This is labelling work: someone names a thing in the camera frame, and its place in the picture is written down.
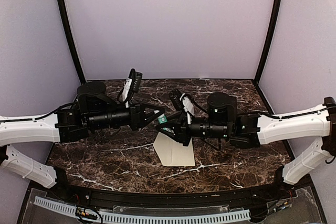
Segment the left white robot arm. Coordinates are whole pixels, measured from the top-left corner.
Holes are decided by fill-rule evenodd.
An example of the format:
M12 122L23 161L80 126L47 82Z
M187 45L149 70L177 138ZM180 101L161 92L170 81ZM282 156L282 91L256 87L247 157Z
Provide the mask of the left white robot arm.
M53 189L63 201L74 197L66 172L47 166L22 154L15 143L72 143L103 129L129 126L137 131L161 116L165 109L154 104L132 101L138 85L127 89L126 99L115 102L107 96L106 85L100 81L87 82L77 89L77 99L45 115L30 118L1 117L1 168Z

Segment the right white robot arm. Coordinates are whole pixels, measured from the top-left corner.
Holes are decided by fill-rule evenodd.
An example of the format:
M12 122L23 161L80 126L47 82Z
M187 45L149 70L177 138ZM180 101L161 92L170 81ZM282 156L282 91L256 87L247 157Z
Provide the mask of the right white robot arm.
M335 100L326 97L322 104L297 111L272 115L266 112L238 113L237 99L222 92L207 98L207 117L194 115L198 104L186 93L175 89L169 93L177 113L156 126L156 130L188 146L196 137L225 140L237 148L256 148L273 142L302 137L315 137L313 143L290 163L276 171L275 183L268 188L273 200L280 199L295 185L328 158L335 157Z

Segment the cream envelope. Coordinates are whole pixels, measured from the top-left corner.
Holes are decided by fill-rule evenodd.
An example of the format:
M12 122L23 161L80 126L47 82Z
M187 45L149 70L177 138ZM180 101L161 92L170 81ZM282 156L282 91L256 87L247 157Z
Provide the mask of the cream envelope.
M182 144L175 142L170 137L162 133L158 133L153 143L153 147L163 166L195 166L195 157L192 141L190 141L188 147L185 147Z

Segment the green white glue stick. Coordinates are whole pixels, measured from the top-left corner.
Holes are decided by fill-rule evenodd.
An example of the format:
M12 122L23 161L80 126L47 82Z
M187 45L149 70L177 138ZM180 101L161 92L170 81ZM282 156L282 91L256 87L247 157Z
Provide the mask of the green white glue stick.
M157 118L157 125L156 126L159 126L159 125L161 125L161 124L163 124L163 123L166 123L167 122L167 118L166 118L166 116L165 116L165 114L163 113L163 114L161 114L160 116L158 116L158 118ZM164 132L169 132L169 133L173 133L173 131L172 131L172 129L170 129L170 128L167 128L167 127L164 127L164 128L161 128L161 130L163 130Z

